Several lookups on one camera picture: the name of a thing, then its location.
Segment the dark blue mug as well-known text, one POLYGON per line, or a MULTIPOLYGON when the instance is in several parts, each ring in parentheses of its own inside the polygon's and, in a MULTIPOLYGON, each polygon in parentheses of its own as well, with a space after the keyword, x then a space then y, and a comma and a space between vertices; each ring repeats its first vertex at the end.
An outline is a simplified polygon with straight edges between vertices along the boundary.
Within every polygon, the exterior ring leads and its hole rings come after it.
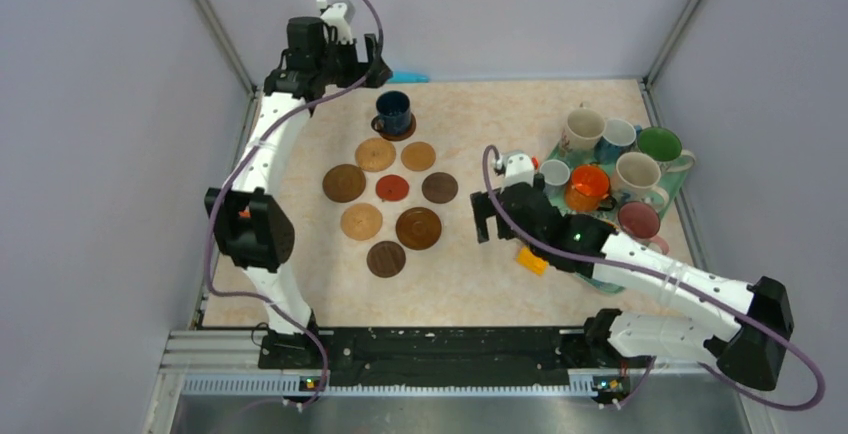
POLYGON ((406 135, 412 126, 411 101, 401 91, 387 91, 381 94, 375 103, 376 116, 372 119, 372 129, 392 137, 406 135))

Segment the woven rattan coaster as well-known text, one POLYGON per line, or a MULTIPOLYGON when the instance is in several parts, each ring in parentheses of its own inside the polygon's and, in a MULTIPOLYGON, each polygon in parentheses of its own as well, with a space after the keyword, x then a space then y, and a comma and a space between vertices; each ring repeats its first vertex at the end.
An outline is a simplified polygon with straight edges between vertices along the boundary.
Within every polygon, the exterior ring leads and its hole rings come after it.
POLYGON ((381 172, 396 160, 394 145, 382 138, 370 138, 359 144, 354 154, 357 165, 366 172, 381 172))

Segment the cream seashell mug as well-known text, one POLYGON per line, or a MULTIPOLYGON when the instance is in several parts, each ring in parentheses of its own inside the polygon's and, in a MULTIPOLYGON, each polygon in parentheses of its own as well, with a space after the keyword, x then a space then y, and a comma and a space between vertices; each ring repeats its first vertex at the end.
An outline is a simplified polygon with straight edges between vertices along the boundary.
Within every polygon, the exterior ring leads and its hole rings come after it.
POLYGON ((564 155, 592 150, 604 129, 605 118, 587 103, 582 103, 566 116, 558 145, 559 152, 564 155))

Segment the medium brown round coaster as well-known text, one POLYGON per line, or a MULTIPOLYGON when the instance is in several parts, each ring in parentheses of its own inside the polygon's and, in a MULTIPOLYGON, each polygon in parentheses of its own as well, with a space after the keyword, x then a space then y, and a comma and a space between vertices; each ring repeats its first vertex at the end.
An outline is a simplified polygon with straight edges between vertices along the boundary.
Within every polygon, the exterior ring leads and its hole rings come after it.
POLYGON ((322 180, 325 196, 336 203, 358 199, 366 188, 364 171, 357 165, 340 164, 327 171, 322 180))

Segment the dark walnut coaster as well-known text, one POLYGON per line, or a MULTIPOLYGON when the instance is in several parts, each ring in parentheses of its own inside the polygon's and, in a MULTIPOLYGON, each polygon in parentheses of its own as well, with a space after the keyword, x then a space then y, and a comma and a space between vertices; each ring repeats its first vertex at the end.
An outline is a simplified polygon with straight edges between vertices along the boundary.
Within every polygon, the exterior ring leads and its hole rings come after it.
POLYGON ((435 204, 446 204, 452 201, 459 190, 454 176, 446 172, 429 174, 422 182, 421 191, 424 198, 435 204))

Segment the light wood coaster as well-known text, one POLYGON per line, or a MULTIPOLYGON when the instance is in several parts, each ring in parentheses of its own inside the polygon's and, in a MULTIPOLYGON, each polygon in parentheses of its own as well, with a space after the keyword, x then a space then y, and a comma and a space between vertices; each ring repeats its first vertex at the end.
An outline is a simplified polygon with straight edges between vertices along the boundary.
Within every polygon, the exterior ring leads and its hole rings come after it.
POLYGON ((401 152, 402 164, 414 172, 422 172, 430 169, 437 159, 435 149, 426 142, 413 142, 408 144, 401 152))

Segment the red round coaster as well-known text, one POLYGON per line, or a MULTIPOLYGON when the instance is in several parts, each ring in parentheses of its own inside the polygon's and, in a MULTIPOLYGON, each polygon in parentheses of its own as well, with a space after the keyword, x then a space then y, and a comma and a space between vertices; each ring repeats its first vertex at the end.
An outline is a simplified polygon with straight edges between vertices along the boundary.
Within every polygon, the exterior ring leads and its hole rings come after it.
POLYGON ((409 183, 402 176, 389 174, 381 177, 375 186, 375 193, 379 199, 386 202, 399 202, 404 200, 410 191, 409 183))

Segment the large brown wooden saucer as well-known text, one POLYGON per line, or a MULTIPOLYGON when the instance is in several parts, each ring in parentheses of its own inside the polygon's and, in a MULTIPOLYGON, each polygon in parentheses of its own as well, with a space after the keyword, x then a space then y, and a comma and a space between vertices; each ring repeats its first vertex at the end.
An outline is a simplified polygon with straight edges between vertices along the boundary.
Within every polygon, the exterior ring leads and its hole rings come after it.
POLYGON ((397 219, 395 231, 398 241, 412 250, 433 247, 441 237, 442 223, 431 209, 413 207, 404 211, 397 219))

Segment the cork coaster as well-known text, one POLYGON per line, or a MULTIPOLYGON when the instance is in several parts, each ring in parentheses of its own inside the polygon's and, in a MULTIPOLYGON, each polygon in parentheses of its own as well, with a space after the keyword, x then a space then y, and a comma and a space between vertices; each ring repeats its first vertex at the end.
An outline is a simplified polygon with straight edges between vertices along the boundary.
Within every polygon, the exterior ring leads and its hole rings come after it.
POLYGON ((342 232, 350 239, 366 241, 376 236, 383 225, 382 213, 368 203, 348 207, 340 219, 342 232))

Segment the dark woven coaster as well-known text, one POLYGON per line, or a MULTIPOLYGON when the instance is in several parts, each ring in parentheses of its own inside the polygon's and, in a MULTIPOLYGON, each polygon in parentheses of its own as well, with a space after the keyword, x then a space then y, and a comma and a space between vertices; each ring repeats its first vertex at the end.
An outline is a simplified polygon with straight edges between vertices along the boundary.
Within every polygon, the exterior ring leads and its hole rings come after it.
POLYGON ((406 253, 397 242, 381 241, 369 249, 366 263, 373 275, 379 278, 391 278, 404 269, 406 253))

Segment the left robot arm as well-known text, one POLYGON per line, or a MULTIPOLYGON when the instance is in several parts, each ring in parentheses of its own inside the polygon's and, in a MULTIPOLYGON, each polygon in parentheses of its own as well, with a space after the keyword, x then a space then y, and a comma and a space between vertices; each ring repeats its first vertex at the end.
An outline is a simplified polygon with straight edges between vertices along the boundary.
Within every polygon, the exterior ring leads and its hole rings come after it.
POLYGON ((254 285, 271 332, 281 336, 283 355, 297 367, 319 358, 320 340, 309 331, 313 310, 304 300, 290 258, 296 233, 278 200, 293 147, 317 106, 359 87, 377 88, 392 71, 382 58, 382 31, 365 35, 366 58, 346 40, 336 21, 318 17, 289 20, 288 46, 264 80, 260 113, 241 160, 219 188, 204 199, 219 252, 254 285))

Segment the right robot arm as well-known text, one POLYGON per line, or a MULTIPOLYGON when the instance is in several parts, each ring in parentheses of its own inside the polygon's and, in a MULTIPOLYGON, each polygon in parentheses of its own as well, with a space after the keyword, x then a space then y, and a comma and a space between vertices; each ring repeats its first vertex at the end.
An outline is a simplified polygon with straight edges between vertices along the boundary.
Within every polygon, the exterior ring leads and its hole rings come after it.
POLYGON ((625 358, 668 357, 704 363, 729 379, 773 391, 793 320, 785 286, 766 276, 754 284, 725 279, 656 252, 613 225, 564 214, 538 188, 518 183, 470 196, 479 242, 520 239, 551 267, 652 296, 676 311, 662 317, 617 308, 583 325, 586 351, 600 366, 625 358))

